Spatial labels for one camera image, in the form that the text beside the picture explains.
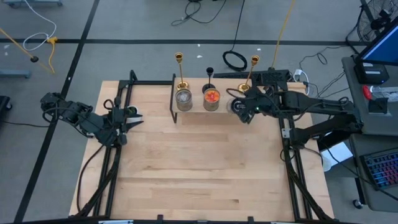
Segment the desk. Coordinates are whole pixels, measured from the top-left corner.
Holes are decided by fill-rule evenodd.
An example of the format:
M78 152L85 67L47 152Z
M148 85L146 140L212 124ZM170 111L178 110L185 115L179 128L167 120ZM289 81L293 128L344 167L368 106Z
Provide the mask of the desk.
M103 101L116 96L117 86L118 82L103 82L96 113L106 112ZM289 87L304 91L301 83ZM279 159L278 119L257 115L247 125L234 114L180 113L174 124L170 88L132 88L131 105L139 108L144 122L127 133L111 218L153 220L163 214L165 220L247 221L253 216L255 221L293 221L285 164ZM296 124L309 125L309 114ZM83 164L99 146L97 140L88 140ZM317 150L315 141L307 147ZM84 173L81 206L98 186L103 155L104 150ZM333 217L319 156L308 151L301 155L309 192ZM70 214L76 214L75 199L76 193ZM99 214L104 213L104 201ZM303 206L300 211L305 217Z
M342 62L355 107L359 110L359 115L364 123L362 132L364 134L398 136L398 103L388 104L390 114L369 114L369 101L365 99L362 84L359 84L356 78L353 58L345 57ZM398 67L386 66L386 68L390 79L381 86L398 86Z
M359 157L373 152L383 151L392 147L398 147L398 139L389 136L365 136L352 134L349 143L355 155L357 164L361 164ZM362 165L358 166L359 173L366 180L369 180ZM371 210L383 212L398 212L398 202L394 199L375 191L372 186L360 180L364 199ZM398 187L386 189L392 195L398 195Z

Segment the concrete floor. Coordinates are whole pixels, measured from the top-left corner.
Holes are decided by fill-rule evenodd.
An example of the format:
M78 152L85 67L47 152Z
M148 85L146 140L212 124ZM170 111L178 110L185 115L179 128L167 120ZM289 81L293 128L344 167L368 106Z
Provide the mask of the concrete floor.
M69 0L64 1L63 7L37 4L34 8L57 23L56 36L59 39L80 39L93 2ZM186 0L100 0L88 38L233 39L240 0L227 1L217 19L210 24L188 21L178 27L170 26L172 21L183 17L186 3ZM207 21L221 4L222 1L204 0L201 11L195 17ZM289 0L246 1L238 39L276 40L289 4ZM283 40L343 41L356 22L359 5L359 0L297 1ZM36 32L52 31L51 24L26 7L11 9L0 4L0 21L0 27L15 38L23 39ZM276 68L294 72L304 56L313 55L324 47L281 45ZM29 58L15 45L0 44L0 68L29 69L33 73L30 79L0 79L0 95L10 96L14 105L6 120L45 124L39 101L47 92L61 91L77 44L57 44L56 48L53 65L57 74L50 75L30 63ZM175 52L184 53L183 67L188 77L205 77L206 67L213 67L215 72L230 72L221 58L222 53L230 48L229 44L85 44L67 98L95 106L101 82L126 79L130 69L134 69L141 80L170 80L171 74L178 72ZM237 45L234 50L246 58L258 54L261 62L256 69L265 70L271 65L274 49L274 45ZM50 52L51 47L46 44L34 54L46 62ZM341 58L351 54L348 47L327 50L324 55L328 65L309 58L304 61L303 69L310 82L323 88L342 72ZM325 94L346 87L347 82L342 78ZM347 95L348 90L333 95L331 99ZM316 123L323 119L313 116ZM0 223L14 220L46 131L46 128L2 125ZM85 144L86 139L75 130L65 123L58 123L24 221L67 217ZM367 207L355 209L351 204L352 199L356 198L353 195L357 195L353 179L328 177L327 181L336 218L357 223L396 222L398 214L395 213L374 212Z

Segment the cable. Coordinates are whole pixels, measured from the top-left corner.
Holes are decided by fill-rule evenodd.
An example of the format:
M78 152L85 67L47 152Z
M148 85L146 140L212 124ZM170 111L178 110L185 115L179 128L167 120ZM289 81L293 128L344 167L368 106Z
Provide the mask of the cable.
M107 106L106 106L107 103L110 103L110 104L111 104L111 107L107 107ZM104 108L107 109L107 110L112 110L112 109L114 108L114 103L113 103L112 100L107 99L107 100L104 101L103 106L104 106Z
M323 87L322 91L319 92L319 94L317 95L317 98L321 97L321 95L326 92L334 83L336 83L340 78L343 78L343 76L345 75L345 72L340 73L335 79L333 79L332 81L330 81L329 84L327 84L325 87Z
M304 84L305 86L313 85L313 86L315 87L315 89L317 90L317 96L319 95L318 86L317 86L316 84L314 84L314 83L309 83L309 82L303 82L303 84Z
M329 94L329 95L327 95L327 96L320 97L320 98L322 98L322 99L328 98L329 96L332 96L332 95L334 95L334 94L337 94L337 93L339 93L339 92L342 92L342 91L345 91L345 90L348 90L348 89L349 89L349 87L347 87L347 88L345 88L345 89L342 89L342 90L339 90L339 91L336 91L336 92L334 92L334 93L331 93L331 94Z
M287 82L292 82L293 79L293 73L291 71L289 71L289 78L287 79Z
M286 23L289 20L290 13L292 12L292 9L293 9L293 6L294 6L295 2L296 2L296 0L292 0L292 3L290 4L289 11L287 12L287 15L286 15L286 18L285 18L285 21L284 21L284 25L282 26L282 28L280 30L279 37L278 37L278 42L276 43L274 59L273 59L272 64L271 64L271 68L274 68L274 64L275 64L275 61L276 61L276 56L278 55L279 42L280 42L280 40L282 38L282 34L284 33L284 30L286 28Z
M367 184L371 185L372 187L375 187L376 189L378 189L378 191L380 191L381 193L383 193L383 194L387 195L388 197L390 197L390 198L392 198L392 199L398 201L398 197L396 197L396 196L394 196L394 195L392 195L392 194L386 192L386 191L383 190L383 189L380 189L380 188L376 187L373 183L371 183L370 181L368 181L368 180L366 180L365 178L361 177L357 172L351 170L351 169L348 168L346 165L344 165L342 162L340 162L339 160L337 160L337 159L333 156L333 154L330 152L329 147L328 147L325 143L321 142L321 140L319 140L318 142L322 143L322 144L326 147L326 149L327 149L327 151L329 152L330 156L331 156L338 164L342 165L345 169L347 169L348 171L350 171L352 174L354 174L354 175L355 175L356 177L358 177L359 179L363 180L365 183L367 183Z
M58 40L57 37L51 37L51 38L47 39L47 42L50 43L51 46L52 46L52 51L51 51L51 54L50 54L50 57L49 57L49 66L50 66L50 68L51 68L51 70L52 70L52 72L54 74L55 74L55 70L54 70L54 68L53 68L53 66L51 64L51 61L52 61L52 56L54 55L54 52L55 52L55 42L57 40Z
M295 82L298 82L298 80L296 80L296 75L298 75L298 79L300 79L301 74L304 74L305 78L307 79L307 83L310 83L310 79L308 78L308 75L301 69L296 69L296 71L294 72L293 75L293 80ZM305 91L305 94L308 96L308 94L310 94L310 87L307 85L307 90Z
M235 98L235 99L239 99L239 100L253 100L253 99L254 99L254 98L240 97L240 96L236 96L236 95L232 94L231 91L236 91L236 92L238 92L238 93L244 95L244 93L243 93L242 91L239 91L239 90L234 89L234 88L227 88L225 91L226 91L230 96L232 96L232 97Z
M308 55L308 56L304 56L303 59L301 59L301 61L298 63L298 67L299 69L303 70L302 68L302 63L304 62L304 60L306 58L312 58L312 57L317 57L318 60L320 61L320 63L322 63L322 65L327 65L328 64L328 59L326 59L326 57L322 54L324 51L326 51L327 49L339 49L342 47L347 47L347 46L339 46L339 47L325 47L323 50L317 52L315 55Z
M305 108L305 109L303 110L303 112L300 114L300 116L298 116L298 118L296 118L296 119L293 119L293 121L298 121L298 120L300 120L300 119L304 116L304 114L305 114L309 109L313 108L314 106L319 106L319 105L322 105L322 103L315 103L315 104L313 104L313 105L311 105L311 106Z
M191 3L197 3L197 4L199 4L199 8L196 9L196 10L194 9L194 12L193 12L193 13L188 14L188 13L187 13L187 9L188 9L188 6L189 6ZM197 0L190 0L190 1L188 2L188 4L185 6L185 17L184 17L183 19L174 20L173 22L171 22L170 25L171 25L171 26L178 26L178 25L181 25L181 24L187 22L187 21L190 20L190 19L193 20L193 21L195 21L195 22L197 22L197 23L200 23L200 24L209 24L209 23L213 22L213 20L216 19L216 17L218 16L218 14L219 14L219 13L221 12L221 10L224 8L225 3L226 3L226 0L224 0L223 5L220 7L220 9L218 10L218 12L216 13L216 15L215 15L212 19L210 19L210 20L207 21L207 22L203 22L203 21L199 21L199 20L197 20L197 19L194 19L194 18L192 17L193 15L195 15L195 14L200 10L200 8L201 8L200 1L197 1Z
M2 32L9 40L11 40L12 43L14 43L22 52L24 52L26 55L30 57L31 62L37 62L39 60L38 57L31 55L28 51L26 51L21 45L19 45L10 35L6 33L2 28L0 28L0 32ZM52 73L51 69L47 68L42 62L39 62L39 65L46 69L48 72Z
M241 7L241 12L239 13L239 20L238 20L238 25L236 26L236 32L235 32L235 38L234 38L234 43L232 45L231 50L228 50L226 52L223 53L223 60L224 63L232 70L237 71L237 72L242 72L245 71L248 67L248 61L246 60L246 58L244 58L243 55L233 51L233 49L235 48L235 43L236 43L236 37L238 36L238 30L239 30L239 25L241 23L241 17L242 17L242 12L243 12L243 6L244 6L245 0L243 0L242 2L242 7ZM236 67L234 65L231 65L227 59L226 59L226 55L228 54L233 54L235 56L237 56L239 59L241 59L241 61L243 62L243 66L242 67Z
M87 160L87 162L85 163L85 165L83 166L83 168L81 168L80 171L80 176L79 176L79 180L77 183L77 195L76 195L76 207L77 210L80 212L80 188L81 188L81 179L83 177L83 173L88 165L88 163L100 152L100 150L104 147L104 145L102 145L101 147L99 147L99 149L97 149L97 151L94 152L94 154Z
M280 153L279 153L279 158L280 158L282 161L286 162L286 161L282 158L282 152L283 152L283 151L284 151L284 149L282 149L282 150L280 151ZM289 161L291 161L295 156L296 156L296 154L295 154L294 151L293 151L293 156L289 158Z
M16 123L16 122L10 122L10 121L0 121L0 122L6 123L6 124L31 126L31 127L35 127L35 128L48 128L49 127L49 126L43 126L43 125L27 124L27 123Z
M40 15L39 13L37 13L37 12L32 8L32 6L30 6L30 4L27 2L27 0L24 0L24 1L25 1L25 3L27 4L27 6L29 7L29 9L32 10L32 12L34 12L34 14L36 14L36 15L39 16L40 18L42 18L42 19L44 19L45 21L50 22L50 23L52 23L52 24L54 25L54 30L53 30L53 32L51 33L51 35L48 35L48 34L46 34L45 32L38 32L38 33L36 33L36 34L33 34L33 35L27 37L27 38L24 40L24 42L22 43L22 46L24 46L24 49L27 50L27 51L32 51L32 50L36 50L36 49L38 49L39 47L41 47L49 38L51 38L51 37L54 35L55 31L57 30L57 25L56 25L53 21L51 21L51 20L49 20L49 19L46 19L44 16ZM29 39L31 39L31 38L33 38L33 37L35 37L35 36L37 36L37 35L40 35L40 34L46 36L45 40L43 40L43 42L42 42L41 44L39 44L38 46L36 46L36 47L34 47L34 48L32 48L32 49L28 49L28 48L25 46L26 42L27 42Z
M356 54L359 54L359 52L355 49L355 47L351 44L351 42L348 40L348 38L350 37L350 35L354 32L354 30L355 29L357 29L357 27L358 27L358 24L359 24L359 22L360 22L360 18L361 18L361 16L362 16L362 13L363 13L363 7L361 7L361 12L359 13L359 16L358 16L358 20L357 20L357 22L356 22L356 24L355 24L355 26L353 27L353 29L347 34L347 36L346 36L346 43L349 45L349 47L351 47L351 49L354 51L354 53L356 53Z
M320 154L320 153L317 152L316 150L309 149L309 148L307 148L307 147L304 147L303 149L305 149L305 150L307 150L307 151L310 151L310 152L312 152L312 153L314 153L314 154L320 156L320 157L321 157L321 163L322 163L322 165L323 165L323 157L322 157L322 154Z

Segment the gold candlestick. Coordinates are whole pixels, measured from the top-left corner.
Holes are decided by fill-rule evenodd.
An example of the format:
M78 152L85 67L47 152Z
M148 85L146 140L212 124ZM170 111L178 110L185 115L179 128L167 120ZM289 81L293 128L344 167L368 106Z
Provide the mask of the gold candlestick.
M183 78L182 78L182 66L181 66L181 63L182 63L182 53L181 53L181 52L176 53L176 54L175 54L175 59L177 60L178 65L179 65L179 67L180 67L180 76L181 76L181 82L178 83L178 85L177 85L177 90L181 90L181 89L183 89L183 88L188 89L188 88L189 88L188 83L185 82L185 81L183 80Z
M257 65L258 61L260 61L260 57L258 55L253 55L251 57L251 68L250 68L250 72L249 72L248 78L246 79L245 83L242 83L242 84L240 84L238 86L238 90L239 91L245 92L246 90L248 90L250 88L250 86L248 84L248 81L250 79L250 76L251 76L251 73L253 71L253 68L254 68L255 65Z

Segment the wooden table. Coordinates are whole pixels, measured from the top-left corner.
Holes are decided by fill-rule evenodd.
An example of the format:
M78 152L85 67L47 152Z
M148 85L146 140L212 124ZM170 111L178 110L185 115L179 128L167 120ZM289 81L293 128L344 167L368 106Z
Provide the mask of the wooden table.
M103 82L96 113L106 113L103 101L116 96L117 86ZM170 88L133 86L131 105L139 108L144 123L127 134L111 218L153 220L163 214L165 220L245 221L253 216L255 221L293 221L285 164L279 159L278 119L258 114L247 125L234 114L179 113L174 124ZM304 91L301 83L289 83L289 89ZM299 128L310 125L310 114L296 122ZM83 164L99 147L97 140L88 140ZM318 150L315 141L307 147ZM103 155L104 150L84 173L81 206L98 186ZM309 192L333 217L320 157L308 151L301 155ZM77 212L75 200L76 193L70 214Z

